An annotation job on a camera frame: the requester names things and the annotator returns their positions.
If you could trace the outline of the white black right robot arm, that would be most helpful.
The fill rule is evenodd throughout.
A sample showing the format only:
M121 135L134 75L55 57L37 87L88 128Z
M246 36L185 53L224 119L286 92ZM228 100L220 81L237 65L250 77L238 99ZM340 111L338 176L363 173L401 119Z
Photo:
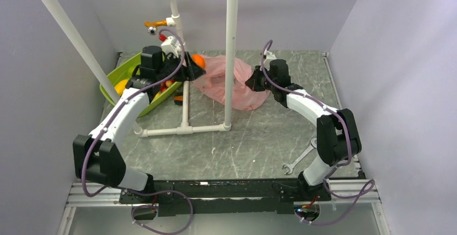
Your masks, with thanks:
M316 128L317 156L300 174L304 180L297 185L300 198L312 199L318 192L318 185L361 152L362 144L352 111L330 107L292 83L285 60L271 60L269 69L262 60L245 84L255 92L270 91L276 102L299 113Z

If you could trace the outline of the round orange fake fruit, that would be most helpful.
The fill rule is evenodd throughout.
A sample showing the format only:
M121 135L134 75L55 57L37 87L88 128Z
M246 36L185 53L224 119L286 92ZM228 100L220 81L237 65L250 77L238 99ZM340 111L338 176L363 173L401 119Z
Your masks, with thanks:
M205 69L205 67L206 67L205 59L201 55L193 54L193 55L191 55L191 59L201 69Z

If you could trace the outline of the pink plastic bag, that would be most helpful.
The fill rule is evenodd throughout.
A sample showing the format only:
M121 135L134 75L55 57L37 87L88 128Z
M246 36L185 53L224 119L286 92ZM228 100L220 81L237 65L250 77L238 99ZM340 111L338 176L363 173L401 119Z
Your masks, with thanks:
M206 73L194 80L192 84L210 99L225 104L226 57L224 55L216 57L201 55L200 57L204 61ZM252 73L250 65L239 58L234 59L232 108L244 111L255 110L269 97L270 91L255 92L245 85L245 81L251 77Z

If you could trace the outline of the green fake pear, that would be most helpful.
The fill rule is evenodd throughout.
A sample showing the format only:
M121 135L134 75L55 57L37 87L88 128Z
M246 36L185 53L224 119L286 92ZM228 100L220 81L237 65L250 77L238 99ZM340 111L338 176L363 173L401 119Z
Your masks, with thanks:
M139 68L140 68L139 65L135 65L135 66L130 67L127 70L127 77L128 78L132 78L134 76L137 76L139 74L139 72L140 72Z

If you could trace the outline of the yellow fake fruit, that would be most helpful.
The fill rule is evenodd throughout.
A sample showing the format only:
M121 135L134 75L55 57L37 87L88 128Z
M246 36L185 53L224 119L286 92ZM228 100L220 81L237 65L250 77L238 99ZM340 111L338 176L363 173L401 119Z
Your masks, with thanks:
M129 79L123 79L114 86L118 96L122 96L124 90L126 89L126 85L127 85L128 81L129 81Z

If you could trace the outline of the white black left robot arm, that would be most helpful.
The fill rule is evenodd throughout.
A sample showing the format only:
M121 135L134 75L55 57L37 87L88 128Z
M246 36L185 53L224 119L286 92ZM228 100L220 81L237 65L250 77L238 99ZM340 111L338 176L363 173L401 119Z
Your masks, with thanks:
M166 52L158 46L146 46L140 63L134 68L122 96L106 118L88 135L78 135L73 141L75 174L81 179L82 189L88 197L87 182L103 188L133 190L142 203L155 195L154 178L126 166L118 146L130 131L137 117L153 102L161 85L166 81L193 81L205 74L205 61L189 52Z

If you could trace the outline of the red fake cherry bunch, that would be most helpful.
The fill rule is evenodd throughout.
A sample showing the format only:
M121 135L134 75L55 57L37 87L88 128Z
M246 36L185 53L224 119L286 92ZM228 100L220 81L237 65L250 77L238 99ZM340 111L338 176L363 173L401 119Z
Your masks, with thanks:
M168 88L170 88L174 84L174 80L167 80L161 83L160 86L160 93L164 93Z

